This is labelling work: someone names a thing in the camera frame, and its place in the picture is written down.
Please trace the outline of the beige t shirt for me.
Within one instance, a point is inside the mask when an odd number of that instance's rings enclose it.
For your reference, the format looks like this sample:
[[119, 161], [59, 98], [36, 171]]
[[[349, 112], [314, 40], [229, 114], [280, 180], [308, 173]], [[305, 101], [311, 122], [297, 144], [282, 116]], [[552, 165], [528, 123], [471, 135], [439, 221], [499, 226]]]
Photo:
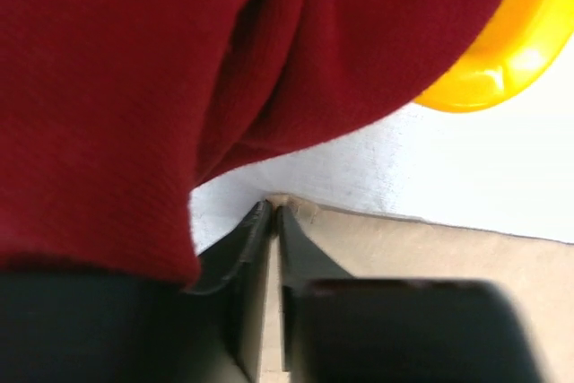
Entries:
[[573, 247], [423, 222], [347, 213], [294, 196], [305, 233], [351, 274], [485, 278], [517, 304], [547, 382], [573, 380]]

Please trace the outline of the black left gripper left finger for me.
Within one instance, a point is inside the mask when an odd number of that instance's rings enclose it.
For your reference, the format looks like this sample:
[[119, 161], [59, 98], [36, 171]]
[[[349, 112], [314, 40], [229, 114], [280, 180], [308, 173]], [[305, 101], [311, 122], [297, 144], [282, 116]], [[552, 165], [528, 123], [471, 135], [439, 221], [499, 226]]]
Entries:
[[273, 207], [200, 256], [190, 288], [101, 271], [1, 277], [4, 382], [255, 382]]

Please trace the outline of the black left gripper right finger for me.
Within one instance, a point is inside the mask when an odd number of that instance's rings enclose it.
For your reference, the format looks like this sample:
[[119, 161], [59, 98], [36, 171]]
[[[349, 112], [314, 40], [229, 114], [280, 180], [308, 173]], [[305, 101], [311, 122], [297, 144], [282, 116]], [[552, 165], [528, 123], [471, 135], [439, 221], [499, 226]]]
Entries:
[[510, 300], [473, 279], [362, 278], [276, 212], [283, 370], [293, 382], [539, 382]]

